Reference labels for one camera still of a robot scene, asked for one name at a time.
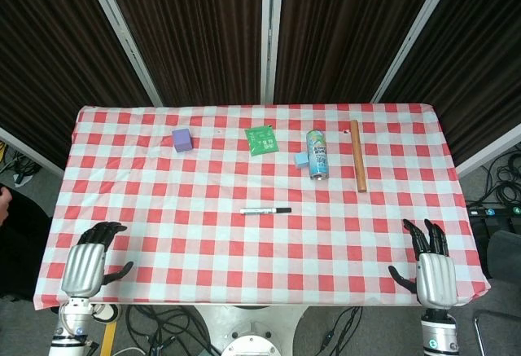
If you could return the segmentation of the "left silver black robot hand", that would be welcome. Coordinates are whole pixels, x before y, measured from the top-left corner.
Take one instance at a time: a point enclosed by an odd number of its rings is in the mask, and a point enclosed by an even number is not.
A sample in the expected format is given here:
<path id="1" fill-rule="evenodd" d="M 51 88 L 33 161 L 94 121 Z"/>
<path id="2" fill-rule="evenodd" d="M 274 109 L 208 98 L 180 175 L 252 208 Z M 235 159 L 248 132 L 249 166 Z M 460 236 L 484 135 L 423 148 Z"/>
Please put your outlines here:
<path id="1" fill-rule="evenodd" d="M 94 297 L 102 286 L 125 277 L 134 263 L 127 262 L 113 273 L 105 274 L 105 258 L 117 233 L 127 227 L 119 222 L 98 222 L 85 231 L 69 254 L 61 289 L 71 298 Z"/>

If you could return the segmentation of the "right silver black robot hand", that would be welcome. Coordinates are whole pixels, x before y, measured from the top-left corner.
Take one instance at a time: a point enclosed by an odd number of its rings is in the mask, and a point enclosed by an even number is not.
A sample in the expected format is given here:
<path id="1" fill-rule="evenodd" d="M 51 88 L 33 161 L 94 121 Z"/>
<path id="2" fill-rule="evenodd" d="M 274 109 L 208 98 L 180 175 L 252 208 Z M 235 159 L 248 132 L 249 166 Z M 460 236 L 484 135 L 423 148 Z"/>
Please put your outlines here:
<path id="1" fill-rule="evenodd" d="M 401 287 L 417 296 L 419 303 L 432 310 L 449 310 L 458 302 L 455 265 L 449 256 L 444 231 L 425 219 L 429 240 L 417 226 L 404 219 L 403 226 L 411 236 L 416 258 L 416 278 L 402 277 L 394 266 L 389 266 L 391 277 Z"/>

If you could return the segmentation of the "black and white marker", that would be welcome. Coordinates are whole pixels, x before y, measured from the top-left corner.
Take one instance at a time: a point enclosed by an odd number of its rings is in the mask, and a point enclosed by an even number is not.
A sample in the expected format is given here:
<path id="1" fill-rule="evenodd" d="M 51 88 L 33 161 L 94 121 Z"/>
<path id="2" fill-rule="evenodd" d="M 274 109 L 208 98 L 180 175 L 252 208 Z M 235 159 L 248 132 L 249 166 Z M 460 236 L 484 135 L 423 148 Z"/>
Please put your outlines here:
<path id="1" fill-rule="evenodd" d="M 244 209 L 240 209 L 239 212 L 243 215 L 291 213 L 291 208 L 289 208 L 289 207 L 244 208 Z"/>

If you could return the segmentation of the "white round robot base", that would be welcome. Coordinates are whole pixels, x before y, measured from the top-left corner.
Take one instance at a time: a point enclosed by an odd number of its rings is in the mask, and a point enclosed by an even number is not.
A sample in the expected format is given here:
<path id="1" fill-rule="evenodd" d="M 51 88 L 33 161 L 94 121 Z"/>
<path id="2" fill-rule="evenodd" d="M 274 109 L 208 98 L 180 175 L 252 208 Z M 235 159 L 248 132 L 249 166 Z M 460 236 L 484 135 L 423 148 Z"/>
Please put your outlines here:
<path id="1" fill-rule="evenodd" d="M 293 356 L 306 305 L 197 305 L 221 356 Z"/>

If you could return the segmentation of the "black white sneaker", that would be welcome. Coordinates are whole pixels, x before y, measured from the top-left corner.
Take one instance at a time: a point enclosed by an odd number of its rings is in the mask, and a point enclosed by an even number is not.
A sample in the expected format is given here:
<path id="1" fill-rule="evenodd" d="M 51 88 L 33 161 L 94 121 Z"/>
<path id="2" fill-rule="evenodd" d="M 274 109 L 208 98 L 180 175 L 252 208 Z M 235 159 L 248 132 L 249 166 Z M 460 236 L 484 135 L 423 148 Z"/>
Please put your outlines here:
<path id="1" fill-rule="evenodd" d="M 99 323 L 109 324 L 116 322 L 121 315 L 121 307 L 117 304 L 93 305 L 92 317 Z"/>

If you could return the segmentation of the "dark office chair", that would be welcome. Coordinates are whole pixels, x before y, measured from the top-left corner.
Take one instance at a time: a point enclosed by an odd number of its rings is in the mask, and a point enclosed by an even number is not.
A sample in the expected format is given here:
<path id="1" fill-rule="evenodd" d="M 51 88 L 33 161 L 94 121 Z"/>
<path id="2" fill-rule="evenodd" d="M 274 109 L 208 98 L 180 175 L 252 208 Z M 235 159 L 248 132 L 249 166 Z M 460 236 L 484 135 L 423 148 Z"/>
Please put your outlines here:
<path id="1" fill-rule="evenodd" d="M 508 231 L 496 231 L 487 247 L 487 268 L 493 279 L 521 287 L 521 235 Z M 480 356 L 488 356 L 479 327 L 483 315 L 521 323 L 521 316 L 492 310 L 476 310 L 473 314 L 474 333 Z"/>

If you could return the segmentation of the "person in black clothes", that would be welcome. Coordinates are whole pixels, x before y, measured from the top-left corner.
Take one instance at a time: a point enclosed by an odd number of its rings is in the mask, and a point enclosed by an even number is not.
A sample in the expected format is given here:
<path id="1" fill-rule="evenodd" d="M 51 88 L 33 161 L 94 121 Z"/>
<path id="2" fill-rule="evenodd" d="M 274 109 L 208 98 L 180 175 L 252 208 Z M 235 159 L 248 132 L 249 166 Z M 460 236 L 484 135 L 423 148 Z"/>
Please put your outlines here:
<path id="1" fill-rule="evenodd" d="M 33 299 L 50 225 L 36 202 L 0 183 L 0 297 Z"/>

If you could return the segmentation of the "yellow floor tape strip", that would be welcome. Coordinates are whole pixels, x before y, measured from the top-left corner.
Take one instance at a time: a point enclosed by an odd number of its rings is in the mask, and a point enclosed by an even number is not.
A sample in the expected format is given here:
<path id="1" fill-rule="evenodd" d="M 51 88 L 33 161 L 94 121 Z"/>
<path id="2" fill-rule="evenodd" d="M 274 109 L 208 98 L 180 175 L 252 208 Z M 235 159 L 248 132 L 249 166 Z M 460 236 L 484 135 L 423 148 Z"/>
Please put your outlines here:
<path id="1" fill-rule="evenodd" d="M 112 347 L 115 339 L 117 321 L 108 323 L 103 334 L 103 342 L 101 344 L 100 356 L 111 356 Z"/>

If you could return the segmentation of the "black power strip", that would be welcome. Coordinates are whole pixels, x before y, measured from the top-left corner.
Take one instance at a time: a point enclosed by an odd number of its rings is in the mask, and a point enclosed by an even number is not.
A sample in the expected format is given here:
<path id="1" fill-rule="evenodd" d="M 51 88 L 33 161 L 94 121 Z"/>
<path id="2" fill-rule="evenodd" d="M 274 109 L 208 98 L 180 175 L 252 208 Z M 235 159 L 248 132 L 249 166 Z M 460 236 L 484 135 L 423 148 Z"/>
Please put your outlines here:
<path id="1" fill-rule="evenodd" d="M 508 206 L 505 208 L 468 208 L 469 216 L 474 217 L 504 217 L 504 218 L 521 218 L 521 207 Z"/>

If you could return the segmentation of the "wooden rolling stick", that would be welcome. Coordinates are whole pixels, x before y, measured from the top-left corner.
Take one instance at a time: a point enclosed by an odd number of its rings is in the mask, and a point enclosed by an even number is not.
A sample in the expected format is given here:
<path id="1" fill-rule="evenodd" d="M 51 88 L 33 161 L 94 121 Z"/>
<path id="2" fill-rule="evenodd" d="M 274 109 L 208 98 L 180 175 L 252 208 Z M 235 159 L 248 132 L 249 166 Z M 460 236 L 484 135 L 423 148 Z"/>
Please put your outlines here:
<path id="1" fill-rule="evenodd" d="M 352 138 L 352 154 L 355 167 L 355 176 L 357 180 L 357 191 L 360 193 L 364 193 L 367 192 L 367 185 L 363 163 L 363 155 L 361 150 L 361 140 L 358 121 L 350 121 L 350 132 Z"/>

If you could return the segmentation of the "purple foam cube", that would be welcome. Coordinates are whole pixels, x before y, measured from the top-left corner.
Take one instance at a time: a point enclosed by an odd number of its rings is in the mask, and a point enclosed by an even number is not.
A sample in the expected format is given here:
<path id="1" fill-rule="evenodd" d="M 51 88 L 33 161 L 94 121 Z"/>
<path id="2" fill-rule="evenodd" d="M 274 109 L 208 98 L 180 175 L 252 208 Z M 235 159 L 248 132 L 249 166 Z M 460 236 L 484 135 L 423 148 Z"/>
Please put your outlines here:
<path id="1" fill-rule="evenodd" d="M 172 136 L 176 152 L 187 152 L 193 149 L 192 137 L 187 128 L 174 130 Z"/>

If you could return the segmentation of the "light blue spray can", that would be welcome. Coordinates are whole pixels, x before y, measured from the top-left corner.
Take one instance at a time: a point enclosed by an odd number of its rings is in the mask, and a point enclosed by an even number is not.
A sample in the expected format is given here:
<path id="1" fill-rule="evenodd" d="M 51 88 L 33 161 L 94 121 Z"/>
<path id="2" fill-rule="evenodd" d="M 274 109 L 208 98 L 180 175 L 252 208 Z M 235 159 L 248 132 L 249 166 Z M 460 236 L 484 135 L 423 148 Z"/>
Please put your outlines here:
<path id="1" fill-rule="evenodd" d="M 320 130 L 311 130 L 306 135 L 309 174 L 314 180 L 329 177 L 329 165 L 326 150 L 326 138 Z"/>

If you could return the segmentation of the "red white checkered tablecloth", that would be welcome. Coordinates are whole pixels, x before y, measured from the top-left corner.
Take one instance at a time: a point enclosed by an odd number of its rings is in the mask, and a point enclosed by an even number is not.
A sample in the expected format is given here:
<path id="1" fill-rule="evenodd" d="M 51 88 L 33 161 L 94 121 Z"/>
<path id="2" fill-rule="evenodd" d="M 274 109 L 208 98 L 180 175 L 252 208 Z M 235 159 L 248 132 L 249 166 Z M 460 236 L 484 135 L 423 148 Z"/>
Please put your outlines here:
<path id="1" fill-rule="evenodd" d="M 350 121 L 358 121 L 367 192 L 357 191 Z M 270 125 L 278 151 L 250 154 L 245 129 Z M 187 128 L 193 149 L 176 152 Z M 326 138 L 329 177 L 294 155 Z M 244 208 L 291 213 L 243 215 Z M 404 219 L 447 235 L 458 301 L 489 290 L 465 200 L 434 109 L 421 103 L 85 107 L 57 199 L 33 304 L 66 298 L 70 248 L 96 222 L 127 227 L 106 270 L 133 262 L 96 301 L 255 305 L 415 305 L 388 272 L 415 276 Z"/>

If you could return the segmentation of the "green snack packet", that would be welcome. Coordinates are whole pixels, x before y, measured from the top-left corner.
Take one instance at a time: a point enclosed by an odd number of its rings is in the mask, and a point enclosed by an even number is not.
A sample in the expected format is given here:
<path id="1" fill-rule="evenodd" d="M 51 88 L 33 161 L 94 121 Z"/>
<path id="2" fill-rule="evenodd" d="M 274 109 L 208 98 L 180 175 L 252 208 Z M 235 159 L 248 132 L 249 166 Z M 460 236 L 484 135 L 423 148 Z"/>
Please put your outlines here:
<path id="1" fill-rule="evenodd" d="M 270 125 L 245 129 L 245 134 L 252 156 L 278 151 L 278 143 Z"/>

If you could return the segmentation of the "white partition frame post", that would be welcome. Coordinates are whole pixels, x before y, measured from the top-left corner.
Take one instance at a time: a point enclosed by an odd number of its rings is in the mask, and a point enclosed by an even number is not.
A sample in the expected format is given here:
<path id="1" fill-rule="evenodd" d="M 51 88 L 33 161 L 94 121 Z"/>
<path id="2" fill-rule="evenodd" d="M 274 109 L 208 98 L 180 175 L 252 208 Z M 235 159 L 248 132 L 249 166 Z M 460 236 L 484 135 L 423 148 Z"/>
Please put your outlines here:
<path id="1" fill-rule="evenodd" d="M 390 63 L 382 81 L 379 83 L 377 90 L 374 92 L 370 100 L 371 103 L 378 103 L 385 95 L 388 87 L 391 85 L 396 74 L 399 72 L 401 66 L 405 62 L 405 59 L 409 55 L 440 1 L 441 0 L 424 0 L 420 10 L 418 11 L 418 14 L 414 18 L 414 21 L 409 28 L 409 31 L 405 35 L 400 48 Z"/>
<path id="2" fill-rule="evenodd" d="M 98 0 L 98 2 L 152 105 L 156 108 L 163 107 L 164 104 L 160 93 L 155 87 L 155 83 L 117 0 Z"/>
<path id="3" fill-rule="evenodd" d="M 274 103 L 282 0 L 262 0 L 260 44 L 260 103 Z"/>

